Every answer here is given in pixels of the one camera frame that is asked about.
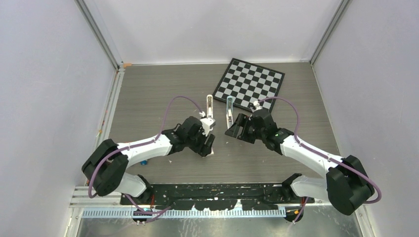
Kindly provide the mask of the light blue white stapler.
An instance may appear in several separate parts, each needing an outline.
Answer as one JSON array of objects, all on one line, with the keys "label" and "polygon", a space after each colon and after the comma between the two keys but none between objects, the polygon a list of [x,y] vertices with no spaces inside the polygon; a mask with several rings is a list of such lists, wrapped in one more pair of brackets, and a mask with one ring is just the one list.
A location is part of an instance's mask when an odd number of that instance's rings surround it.
[{"label": "light blue white stapler", "polygon": [[229,129],[234,121],[233,121],[233,96],[227,96],[226,99],[226,122],[227,122],[227,129]]}]

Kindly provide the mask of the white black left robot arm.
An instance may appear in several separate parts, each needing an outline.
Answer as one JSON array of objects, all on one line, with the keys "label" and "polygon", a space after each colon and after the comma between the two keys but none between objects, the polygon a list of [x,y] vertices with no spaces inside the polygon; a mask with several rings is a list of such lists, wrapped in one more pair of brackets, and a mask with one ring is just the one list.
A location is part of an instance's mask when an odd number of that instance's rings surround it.
[{"label": "white black left robot arm", "polygon": [[147,204],[152,192],[142,175],[127,173],[131,166],[142,161],[169,156],[189,148],[201,157],[213,153],[215,136],[211,133],[215,119],[188,117],[173,129],[163,130],[154,137],[130,143],[115,143],[107,139],[94,150],[82,166],[89,181],[88,196],[107,196],[119,192],[131,196],[139,204]]}]

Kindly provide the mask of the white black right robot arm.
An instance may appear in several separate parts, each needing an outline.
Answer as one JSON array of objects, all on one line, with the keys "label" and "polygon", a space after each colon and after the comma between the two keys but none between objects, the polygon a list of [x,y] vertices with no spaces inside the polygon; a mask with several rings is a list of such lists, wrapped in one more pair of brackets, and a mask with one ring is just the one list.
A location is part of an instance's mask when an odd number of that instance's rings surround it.
[{"label": "white black right robot arm", "polygon": [[239,114],[236,119],[228,109],[226,121],[225,135],[251,144],[259,140],[267,149],[292,158],[320,175],[320,178],[310,178],[295,174],[284,181],[282,196],[287,202],[313,197],[328,201],[344,215],[351,215],[376,193],[357,157],[343,158],[305,143],[295,132],[278,127],[267,109],[256,110],[250,116]]}]

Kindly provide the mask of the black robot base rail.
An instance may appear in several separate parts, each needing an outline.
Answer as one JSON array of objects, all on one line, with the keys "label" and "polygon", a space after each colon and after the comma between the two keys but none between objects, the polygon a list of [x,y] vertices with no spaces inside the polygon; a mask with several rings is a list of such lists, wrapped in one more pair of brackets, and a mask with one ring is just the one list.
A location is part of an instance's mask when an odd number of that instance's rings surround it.
[{"label": "black robot base rail", "polygon": [[153,184],[144,195],[133,198],[137,205],[161,210],[199,211],[209,209],[274,210],[284,204],[302,206],[304,198],[292,194],[288,186],[276,183]]}]

